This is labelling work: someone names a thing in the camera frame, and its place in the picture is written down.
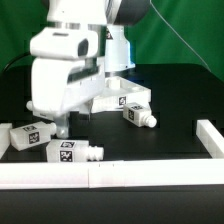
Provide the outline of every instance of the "green screen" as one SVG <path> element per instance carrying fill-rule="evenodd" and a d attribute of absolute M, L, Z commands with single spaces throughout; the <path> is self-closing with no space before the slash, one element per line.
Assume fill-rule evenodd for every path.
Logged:
<path fill-rule="evenodd" d="M 224 1 L 154 0 L 174 29 L 201 55 L 212 73 L 224 81 Z M 0 69 L 29 50 L 32 36 L 46 25 L 47 10 L 40 0 L 1 0 Z M 126 28 L 138 64 L 202 64 L 151 8 L 138 24 Z M 16 65 L 31 64 L 31 57 Z"/>

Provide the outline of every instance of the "white cable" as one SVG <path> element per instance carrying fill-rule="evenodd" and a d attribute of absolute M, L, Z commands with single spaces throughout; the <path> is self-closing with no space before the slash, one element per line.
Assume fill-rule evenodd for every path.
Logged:
<path fill-rule="evenodd" d="M 157 15 L 163 20 L 163 22 L 177 35 L 177 37 L 200 59 L 200 61 L 205 65 L 205 67 L 211 72 L 210 67 L 208 64 L 205 62 L 205 60 L 191 47 L 181 36 L 177 31 L 164 19 L 164 17 L 159 13 L 157 8 L 154 6 L 152 3 L 152 0 L 150 0 L 150 4 L 154 11 L 157 13 Z"/>

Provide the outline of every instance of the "black table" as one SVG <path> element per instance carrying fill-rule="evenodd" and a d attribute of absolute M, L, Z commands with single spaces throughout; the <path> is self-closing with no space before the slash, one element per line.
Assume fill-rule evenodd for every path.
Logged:
<path fill-rule="evenodd" d="M 157 126 L 138 128 L 121 112 L 94 114 L 89 123 L 72 113 L 71 139 L 103 145 L 105 161 L 210 158 L 196 136 L 196 121 L 209 119 L 224 134 L 220 80 L 192 64 L 137 65 L 128 79 L 152 90 Z M 0 77 L 0 123 L 19 127 L 39 120 L 25 108 L 30 80 L 30 67 L 13 68 Z M 45 162 L 45 147 L 22 152 L 9 147 L 1 162 Z M 222 185 L 14 190 L 1 191 L 0 198 L 2 223 L 224 222 Z"/>

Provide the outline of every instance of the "black symbol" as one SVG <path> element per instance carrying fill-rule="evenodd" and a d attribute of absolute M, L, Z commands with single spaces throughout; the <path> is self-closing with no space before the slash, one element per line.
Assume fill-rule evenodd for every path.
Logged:
<path fill-rule="evenodd" d="M 28 131 L 33 131 L 36 128 L 34 126 L 28 126 L 28 127 L 23 128 L 23 129 L 28 132 Z"/>
<path fill-rule="evenodd" d="M 119 98 L 119 106 L 126 104 L 126 96 Z"/>
<path fill-rule="evenodd" d="M 61 147 L 63 148 L 73 148 L 75 145 L 75 142 L 62 142 Z"/>
<path fill-rule="evenodd" d="M 134 106 L 134 107 L 131 107 L 132 109 L 134 109 L 134 110 L 141 110 L 141 109 L 143 109 L 143 107 L 141 107 L 141 106 Z"/>
<path fill-rule="evenodd" d="M 128 111 L 128 118 L 130 120 L 134 120 L 135 119 L 135 113 L 134 113 L 134 111 L 132 111 L 132 110 L 129 110 Z"/>
<path fill-rule="evenodd" d="M 34 132 L 32 134 L 29 134 L 29 143 L 33 144 L 33 143 L 37 143 L 40 141 L 40 134 L 39 132 Z"/>
<path fill-rule="evenodd" d="M 109 31 L 109 29 L 107 28 L 107 31 L 106 31 L 106 39 L 107 40 L 113 40 L 114 38 L 112 37 L 112 35 L 111 35 L 111 33 L 110 33 L 110 31 Z"/>
<path fill-rule="evenodd" d="M 61 162 L 72 162 L 72 151 L 60 151 Z"/>

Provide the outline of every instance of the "cable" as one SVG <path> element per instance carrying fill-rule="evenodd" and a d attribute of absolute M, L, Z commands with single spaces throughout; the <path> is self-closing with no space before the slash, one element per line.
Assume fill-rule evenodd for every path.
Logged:
<path fill-rule="evenodd" d="M 9 62 L 7 63 L 7 65 L 5 66 L 5 68 L 2 70 L 2 74 L 4 74 L 4 73 L 9 69 L 9 67 L 10 67 L 12 64 L 14 64 L 16 61 L 18 61 L 18 60 L 20 60 L 20 59 L 22 59 L 22 58 L 24 58 L 24 57 L 26 57 L 26 56 L 29 56 L 29 55 L 31 55 L 31 54 L 30 54 L 29 51 L 27 51 L 27 52 L 25 52 L 25 53 L 23 53 L 23 54 L 20 54 L 20 55 L 18 55 L 17 57 L 13 58 L 11 61 L 9 61 Z"/>
<path fill-rule="evenodd" d="M 177 31 L 164 19 L 164 17 L 159 13 L 159 11 L 157 10 L 157 8 L 154 6 L 154 4 L 152 3 L 152 0 L 150 0 L 150 4 L 152 6 L 152 8 L 154 9 L 154 11 L 156 12 L 156 14 L 162 19 L 162 21 L 176 34 L 176 36 L 200 59 L 200 61 L 205 65 L 205 67 L 208 69 L 208 71 L 211 72 L 210 67 L 208 66 L 208 64 L 205 62 L 205 60 L 197 53 L 196 50 L 194 50 L 193 47 L 191 47 L 187 41 L 185 41 L 183 39 L 183 37 L 180 36 L 179 33 L 177 33 Z"/>

